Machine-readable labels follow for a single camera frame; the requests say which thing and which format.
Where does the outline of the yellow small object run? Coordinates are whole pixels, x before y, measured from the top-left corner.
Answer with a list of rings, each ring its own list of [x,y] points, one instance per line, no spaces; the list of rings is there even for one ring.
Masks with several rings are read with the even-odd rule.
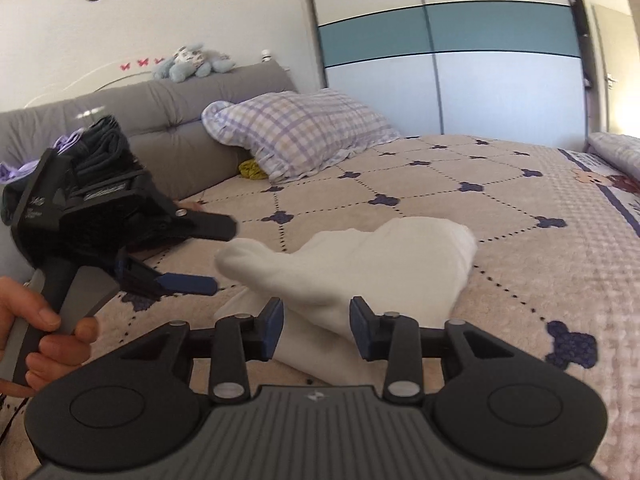
[[[269,176],[256,162],[256,159],[251,158],[244,160],[239,164],[239,174],[242,178],[247,180],[268,180]]]

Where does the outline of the white and teal wardrobe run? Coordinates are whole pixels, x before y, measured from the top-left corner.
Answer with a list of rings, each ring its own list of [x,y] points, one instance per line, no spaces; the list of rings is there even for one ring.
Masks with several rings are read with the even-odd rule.
[[[586,97],[568,0],[311,0],[326,84],[403,134],[574,148]]]

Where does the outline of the purple folded garment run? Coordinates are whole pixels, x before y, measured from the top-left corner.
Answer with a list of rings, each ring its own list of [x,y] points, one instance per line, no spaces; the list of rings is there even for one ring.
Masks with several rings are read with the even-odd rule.
[[[80,140],[85,131],[85,128],[79,128],[70,134],[57,138],[52,144],[52,148],[55,153],[61,154],[68,151]],[[35,171],[38,164],[39,159],[25,162],[19,167],[12,166],[8,162],[0,162],[0,183],[9,184],[20,180],[21,178],[30,176]]]

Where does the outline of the blue grey plush toy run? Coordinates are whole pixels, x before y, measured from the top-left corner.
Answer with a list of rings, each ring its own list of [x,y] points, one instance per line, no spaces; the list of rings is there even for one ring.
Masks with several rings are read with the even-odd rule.
[[[156,80],[169,79],[181,84],[190,78],[204,78],[211,74],[224,74],[235,68],[229,55],[207,50],[201,44],[180,47],[166,60],[155,66],[152,76]]]

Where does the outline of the cream room door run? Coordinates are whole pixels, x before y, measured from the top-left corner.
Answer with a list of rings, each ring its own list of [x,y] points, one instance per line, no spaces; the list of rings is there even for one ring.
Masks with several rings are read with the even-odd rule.
[[[614,54],[611,41],[608,40],[608,33],[612,32],[610,25],[615,26],[620,15],[617,11],[593,4],[591,14],[594,27],[594,52],[598,58],[598,87],[600,97],[603,99],[602,105],[602,129],[609,133],[620,133],[620,126],[616,117],[616,102],[618,83],[620,78],[611,73],[613,65],[610,57]]]

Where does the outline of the purple plaid pillow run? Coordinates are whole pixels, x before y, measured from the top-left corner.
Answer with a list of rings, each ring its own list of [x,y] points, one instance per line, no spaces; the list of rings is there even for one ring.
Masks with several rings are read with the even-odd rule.
[[[213,102],[203,110],[202,123],[218,143],[250,152],[273,183],[311,177],[400,138],[384,116],[331,89]]]

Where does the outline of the folded light purple quilt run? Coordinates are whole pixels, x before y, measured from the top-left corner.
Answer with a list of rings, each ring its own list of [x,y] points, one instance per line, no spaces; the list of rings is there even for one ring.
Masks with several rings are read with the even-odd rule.
[[[639,139],[623,134],[592,132],[587,138],[590,151],[622,174],[606,182],[618,188],[631,188],[639,183]]]

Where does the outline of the dark folded clothes stack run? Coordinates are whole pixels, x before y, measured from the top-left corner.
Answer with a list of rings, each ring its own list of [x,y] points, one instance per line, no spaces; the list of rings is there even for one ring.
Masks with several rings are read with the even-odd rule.
[[[64,190],[70,192],[143,168],[130,151],[129,142],[119,123],[111,115],[102,117],[86,128],[74,146],[58,155],[70,159],[70,174],[63,180]],[[12,223],[30,176],[1,185],[1,220],[6,226]]]

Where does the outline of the grey padded headboard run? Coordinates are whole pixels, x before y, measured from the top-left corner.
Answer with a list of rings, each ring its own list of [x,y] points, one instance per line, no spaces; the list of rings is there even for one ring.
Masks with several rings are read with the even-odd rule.
[[[239,164],[250,157],[242,148],[222,145],[206,132],[201,121],[206,106],[295,89],[290,75],[272,61],[181,84],[149,80],[10,110],[1,115],[1,161],[22,166],[39,158],[64,134],[112,115],[156,186],[174,200],[182,200],[236,176]]]

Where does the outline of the white garment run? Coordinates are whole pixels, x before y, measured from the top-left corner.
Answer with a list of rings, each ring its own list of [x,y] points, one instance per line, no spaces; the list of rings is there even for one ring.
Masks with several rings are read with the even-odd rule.
[[[396,311],[441,328],[468,282],[476,250],[467,226],[428,217],[390,220],[373,232],[320,232],[292,254],[236,238],[215,262],[242,292],[216,317],[257,314],[278,297],[285,315],[277,361],[329,385],[380,386],[383,364],[360,358],[349,327],[352,297],[376,314]]]

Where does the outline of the beige patterned bed blanket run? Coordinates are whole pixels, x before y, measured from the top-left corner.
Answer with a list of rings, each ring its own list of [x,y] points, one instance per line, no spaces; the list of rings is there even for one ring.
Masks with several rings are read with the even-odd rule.
[[[639,199],[596,156],[424,136],[197,211],[111,134],[8,199],[104,338],[3,403],[3,478],[638,477]]]

